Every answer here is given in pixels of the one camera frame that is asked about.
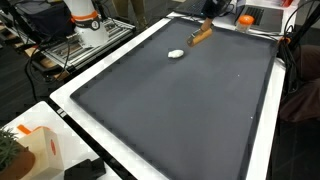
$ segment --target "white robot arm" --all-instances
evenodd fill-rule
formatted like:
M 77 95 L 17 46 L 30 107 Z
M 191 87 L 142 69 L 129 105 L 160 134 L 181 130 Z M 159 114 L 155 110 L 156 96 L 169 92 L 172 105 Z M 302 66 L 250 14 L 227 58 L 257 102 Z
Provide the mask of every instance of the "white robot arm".
M 97 47 L 109 40 L 91 0 L 64 0 L 76 24 L 75 32 L 80 37 L 83 48 Z

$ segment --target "orange container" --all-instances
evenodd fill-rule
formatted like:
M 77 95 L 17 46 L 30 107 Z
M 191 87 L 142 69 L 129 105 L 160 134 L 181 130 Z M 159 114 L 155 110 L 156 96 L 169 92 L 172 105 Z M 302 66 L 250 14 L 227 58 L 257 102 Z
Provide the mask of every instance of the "orange container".
M 254 18 L 249 15 L 242 15 L 239 17 L 236 30 L 239 32 L 247 33 L 254 22 Z

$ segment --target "dark gray tray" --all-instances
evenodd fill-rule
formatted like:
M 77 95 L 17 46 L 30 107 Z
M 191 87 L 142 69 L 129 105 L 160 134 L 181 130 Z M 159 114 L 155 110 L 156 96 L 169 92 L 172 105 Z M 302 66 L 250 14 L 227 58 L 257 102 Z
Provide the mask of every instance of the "dark gray tray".
M 276 42 L 214 28 L 187 47 L 199 27 L 171 20 L 71 98 L 170 179 L 244 179 Z

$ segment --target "table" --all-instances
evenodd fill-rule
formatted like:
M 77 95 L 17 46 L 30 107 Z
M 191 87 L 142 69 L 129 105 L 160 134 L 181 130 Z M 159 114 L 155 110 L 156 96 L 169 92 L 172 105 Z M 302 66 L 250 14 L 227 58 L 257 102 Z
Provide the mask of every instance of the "table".
M 56 112 L 45 102 L 39 102 L 10 123 L 6 125 L 13 128 L 17 137 L 23 137 L 16 127 L 23 124 L 26 128 L 32 130 L 38 126 L 49 127 L 58 136 L 61 156 L 65 169 L 68 169 L 85 159 L 95 160 L 99 156 L 74 132 Z M 107 173 L 99 178 L 99 180 L 120 180 L 121 178 L 105 164 Z M 53 180 L 61 180 L 64 172 L 61 172 Z
M 251 1 L 248 2 L 248 4 L 262 5 L 262 1 L 263 0 L 258 0 L 254 3 Z M 264 6 L 275 7 L 274 5 L 270 4 L 264 4 Z M 284 29 L 284 23 L 295 9 L 296 7 L 284 8 L 285 12 L 282 29 Z M 179 16 L 179 14 L 171 13 L 168 16 Z M 57 103 L 80 126 L 82 126 L 130 173 L 132 173 L 137 179 L 142 180 L 160 180 L 167 178 L 150 164 L 148 164 L 145 160 L 143 160 L 139 155 L 133 152 L 110 131 L 106 130 L 101 124 L 89 116 L 83 109 L 81 109 L 71 100 L 70 95 L 80 86 L 88 82 L 91 78 L 99 74 L 113 62 L 117 61 L 120 57 L 132 50 L 135 46 L 144 41 L 148 36 L 152 35 L 169 21 L 170 19 L 162 19 L 50 95 L 50 98 L 55 103 Z M 295 16 L 292 18 L 289 25 L 294 25 L 294 21 Z M 232 17 L 216 18 L 213 23 L 218 27 L 227 29 L 235 28 Z M 247 180 L 262 180 L 266 177 L 284 76 L 285 68 L 283 66 L 283 62 L 280 59 L 277 59 L 272 68 L 266 99 L 263 105 L 256 139 L 253 145 L 246 178 Z

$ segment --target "potted plant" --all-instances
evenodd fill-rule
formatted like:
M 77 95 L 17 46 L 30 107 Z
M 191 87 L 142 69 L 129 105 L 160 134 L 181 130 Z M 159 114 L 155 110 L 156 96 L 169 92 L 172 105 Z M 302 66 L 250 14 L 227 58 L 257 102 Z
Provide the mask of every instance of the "potted plant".
M 0 179 L 21 179 L 34 165 L 34 154 L 16 139 L 12 129 L 5 127 L 0 129 Z

